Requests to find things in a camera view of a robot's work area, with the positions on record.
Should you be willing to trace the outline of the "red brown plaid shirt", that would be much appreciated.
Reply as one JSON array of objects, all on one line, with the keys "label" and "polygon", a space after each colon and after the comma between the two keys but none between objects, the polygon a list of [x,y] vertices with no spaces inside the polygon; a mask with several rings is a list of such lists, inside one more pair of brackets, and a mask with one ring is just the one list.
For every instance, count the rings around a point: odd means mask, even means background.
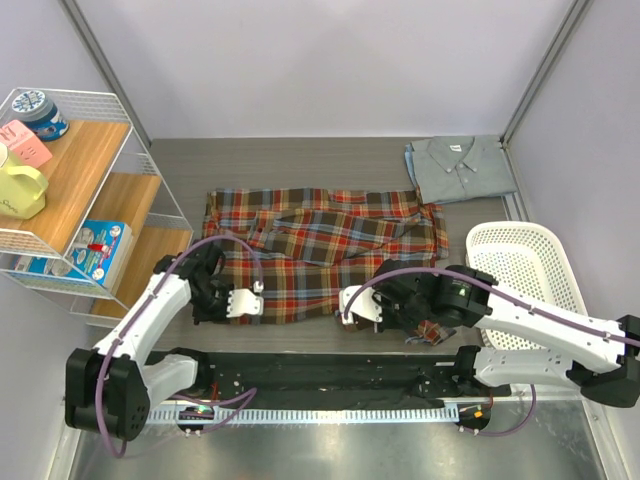
[{"label": "red brown plaid shirt", "polygon": [[262,324],[336,313],[340,290],[387,259],[433,267],[449,255],[442,208],[412,190],[216,189],[202,234],[223,238],[225,282],[249,287],[262,265]]}]

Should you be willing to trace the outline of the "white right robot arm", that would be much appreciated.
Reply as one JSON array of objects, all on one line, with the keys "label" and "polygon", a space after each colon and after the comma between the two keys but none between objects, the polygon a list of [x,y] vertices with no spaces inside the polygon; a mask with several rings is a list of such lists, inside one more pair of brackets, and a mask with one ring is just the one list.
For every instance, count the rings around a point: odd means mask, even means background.
[{"label": "white right robot arm", "polygon": [[572,312],[502,286],[493,276],[454,265],[405,267],[388,260],[362,285],[339,293],[346,325],[366,319],[386,328],[440,326],[501,331],[538,344],[536,350],[464,347],[451,371],[457,391],[484,386],[576,388],[605,406],[630,408],[639,399],[639,319]]}]

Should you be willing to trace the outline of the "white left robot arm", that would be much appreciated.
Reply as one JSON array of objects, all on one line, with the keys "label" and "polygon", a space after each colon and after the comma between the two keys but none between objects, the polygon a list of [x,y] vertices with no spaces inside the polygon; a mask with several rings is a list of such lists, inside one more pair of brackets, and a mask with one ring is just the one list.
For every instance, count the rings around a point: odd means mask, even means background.
[{"label": "white left robot arm", "polygon": [[66,362],[65,423],[123,441],[143,430],[150,411],[175,394],[205,397],[213,385],[206,353],[175,348],[154,364],[149,355],[160,335],[187,304],[215,320],[226,314],[230,286],[217,275],[225,255],[214,244],[166,255],[120,323],[90,349],[75,349]]}]

